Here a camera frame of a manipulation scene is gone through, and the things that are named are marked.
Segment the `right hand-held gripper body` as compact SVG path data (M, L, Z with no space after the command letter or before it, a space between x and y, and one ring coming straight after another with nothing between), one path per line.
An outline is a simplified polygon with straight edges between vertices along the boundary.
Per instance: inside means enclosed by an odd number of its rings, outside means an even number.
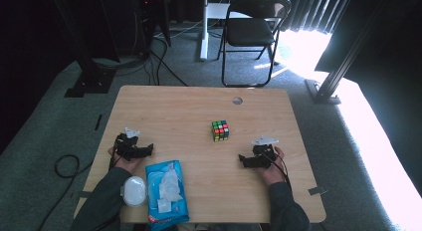
M262 159L259 162L265 165L264 168L268 168L276 160L273 145L277 142L276 138L263 135L252 141L254 156L261 156Z

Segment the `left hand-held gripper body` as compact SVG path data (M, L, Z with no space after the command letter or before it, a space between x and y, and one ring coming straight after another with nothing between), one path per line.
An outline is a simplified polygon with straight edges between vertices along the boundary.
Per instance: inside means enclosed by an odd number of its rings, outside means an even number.
M125 160L131 160L135 158L137 152L137 141L140 135L139 130L133 130L128 127L121 132L114 141L114 151L124 158Z

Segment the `multicoloured puzzle cube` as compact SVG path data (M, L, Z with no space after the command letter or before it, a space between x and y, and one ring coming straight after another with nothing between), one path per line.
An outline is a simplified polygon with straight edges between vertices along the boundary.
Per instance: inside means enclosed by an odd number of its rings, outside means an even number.
M211 127L215 141L223 141L229 138L230 129L225 120L214 120L211 122Z

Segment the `blue wet wipe pack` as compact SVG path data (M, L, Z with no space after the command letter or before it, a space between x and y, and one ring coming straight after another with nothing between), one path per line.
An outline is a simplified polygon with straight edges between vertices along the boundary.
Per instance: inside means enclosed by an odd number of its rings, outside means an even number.
M178 176L181 200L170 202L161 199L159 183L165 172L174 169ZM152 231L163 231L173 225L187 222L189 211L184 191L184 179L178 160L165 161L145 168L148 193L148 223Z

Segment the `person's left hand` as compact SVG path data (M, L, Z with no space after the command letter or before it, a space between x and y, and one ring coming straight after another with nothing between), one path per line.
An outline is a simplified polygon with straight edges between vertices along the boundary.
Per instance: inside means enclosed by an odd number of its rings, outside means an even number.
M137 167L143 162L143 158L126 160L118 155L113 147L111 147L107 152L110 155L110 167L119 167L131 174L134 174Z

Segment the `person's right hand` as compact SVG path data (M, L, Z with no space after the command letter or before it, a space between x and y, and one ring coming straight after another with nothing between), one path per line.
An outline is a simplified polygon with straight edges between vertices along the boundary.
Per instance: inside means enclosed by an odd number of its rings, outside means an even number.
M284 153L277 146L274 147L274 151L275 151L277 159L272 163L270 167L256 168L256 171L262 176L264 182L268 186L278 183L278 182L286 181L286 178L284 175L285 171L283 167Z

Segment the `white round pack lid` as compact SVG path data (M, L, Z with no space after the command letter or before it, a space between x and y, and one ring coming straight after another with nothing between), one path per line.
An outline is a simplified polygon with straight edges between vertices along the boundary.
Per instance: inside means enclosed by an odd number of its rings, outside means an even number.
M128 178L120 188L120 196L128 206L141 205L146 199L146 185L143 179L139 176Z

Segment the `black metal stand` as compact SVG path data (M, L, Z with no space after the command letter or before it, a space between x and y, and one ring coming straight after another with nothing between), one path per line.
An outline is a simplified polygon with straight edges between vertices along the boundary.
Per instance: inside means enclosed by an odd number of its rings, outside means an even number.
M100 68L93 60L66 0L50 1L55 21L81 68L77 81L66 91L65 97L82 98L85 94L107 94L116 70Z
M326 78L321 83L314 79L306 80L316 104L340 103L334 92L376 26L386 1L347 0L326 50L316 65L317 70L327 69Z

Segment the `black computer tower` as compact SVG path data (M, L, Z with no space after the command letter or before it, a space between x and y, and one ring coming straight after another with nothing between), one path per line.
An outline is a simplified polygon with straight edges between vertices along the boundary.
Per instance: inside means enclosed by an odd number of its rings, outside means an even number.
M132 0L135 19L135 43L133 49L142 57L148 57L156 28L168 46L171 46L168 25L168 0Z

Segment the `black folding chair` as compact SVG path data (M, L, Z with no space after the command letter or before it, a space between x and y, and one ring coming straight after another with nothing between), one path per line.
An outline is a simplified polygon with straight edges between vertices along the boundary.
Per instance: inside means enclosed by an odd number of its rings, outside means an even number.
M277 47L283 22L291 12L290 0L234 0L225 17L217 58L223 56L221 82L228 88L262 88L271 80L275 64L273 52L267 78L262 83L229 84L226 82L226 57L228 53L263 53Z

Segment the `dark pleated curtain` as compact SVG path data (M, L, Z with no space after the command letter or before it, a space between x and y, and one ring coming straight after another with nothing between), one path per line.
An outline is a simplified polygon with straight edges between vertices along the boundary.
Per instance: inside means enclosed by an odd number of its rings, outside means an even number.
M291 12L285 30L332 34L350 0L290 0Z

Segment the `black curtain panel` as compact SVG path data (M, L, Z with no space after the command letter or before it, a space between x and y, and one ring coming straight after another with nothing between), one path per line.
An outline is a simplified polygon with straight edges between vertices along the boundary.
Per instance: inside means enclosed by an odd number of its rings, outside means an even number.
M344 62L422 196L422 0L349 0L316 68Z

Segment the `white desk frame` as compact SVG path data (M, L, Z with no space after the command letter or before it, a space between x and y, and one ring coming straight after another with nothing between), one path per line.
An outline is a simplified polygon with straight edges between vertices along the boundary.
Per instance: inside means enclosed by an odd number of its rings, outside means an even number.
M200 60L206 61L208 59L208 45L209 45L209 33L208 33L208 20L209 19L224 19L226 16L227 9L229 8L228 3L218 2L213 3L208 0L203 0L203 19L202 19L202 39L200 46Z

